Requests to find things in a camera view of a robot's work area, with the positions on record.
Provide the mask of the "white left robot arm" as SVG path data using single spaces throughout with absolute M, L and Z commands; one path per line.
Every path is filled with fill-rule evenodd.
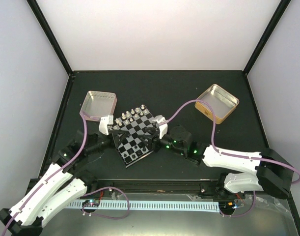
M 103 192 L 106 188 L 98 188 L 97 177 L 89 170 L 89 157 L 117 146 L 115 135 L 116 131 L 108 135 L 78 132 L 27 194 L 13 207 L 0 210 L 2 235 L 11 232 L 13 236 L 38 236 L 75 199 Z

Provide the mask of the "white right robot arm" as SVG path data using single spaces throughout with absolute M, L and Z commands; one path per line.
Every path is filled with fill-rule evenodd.
M 192 134 L 178 125 L 168 131 L 163 126 L 146 128 L 151 137 L 148 146 L 153 151 L 166 148 L 196 165 L 232 170 L 222 174 L 216 193 L 228 198 L 242 191 L 263 191 L 279 199 L 290 196 L 294 167 L 275 150 L 242 152 L 196 142 Z

